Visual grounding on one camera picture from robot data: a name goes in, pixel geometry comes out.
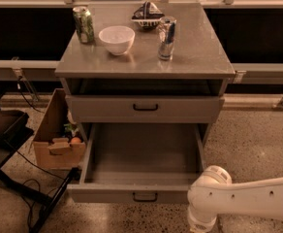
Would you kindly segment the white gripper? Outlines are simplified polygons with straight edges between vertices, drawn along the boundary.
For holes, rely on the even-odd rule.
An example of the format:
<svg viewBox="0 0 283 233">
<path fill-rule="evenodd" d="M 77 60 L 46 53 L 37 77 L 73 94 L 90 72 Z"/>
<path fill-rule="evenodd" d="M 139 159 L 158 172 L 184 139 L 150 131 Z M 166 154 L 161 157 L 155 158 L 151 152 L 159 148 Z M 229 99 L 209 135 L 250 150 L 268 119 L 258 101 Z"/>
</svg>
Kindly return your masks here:
<svg viewBox="0 0 283 233">
<path fill-rule="evenodd" d="M 217 216 L 203 213 L 193 207 L 187 211 L 187 220 L 192 233 L 209 233 L 216 223 Z"/>
</svg>

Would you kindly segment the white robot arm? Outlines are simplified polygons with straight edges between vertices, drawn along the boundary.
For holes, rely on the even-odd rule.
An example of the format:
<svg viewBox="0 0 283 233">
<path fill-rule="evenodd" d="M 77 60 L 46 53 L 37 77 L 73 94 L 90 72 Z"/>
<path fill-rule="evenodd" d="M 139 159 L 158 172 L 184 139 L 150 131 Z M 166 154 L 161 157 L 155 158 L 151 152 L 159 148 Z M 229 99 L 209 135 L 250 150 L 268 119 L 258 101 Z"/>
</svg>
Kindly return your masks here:
<svg viewBox="0 0 283 233">
<path fill-rule="evenodd" d="M 209 232 L 220 214 L 283 220 L 283 178 L 233 183 L 225 169 L 213 165 L 190 186 L 187 198 L 193 233 Z"/>
</svg>

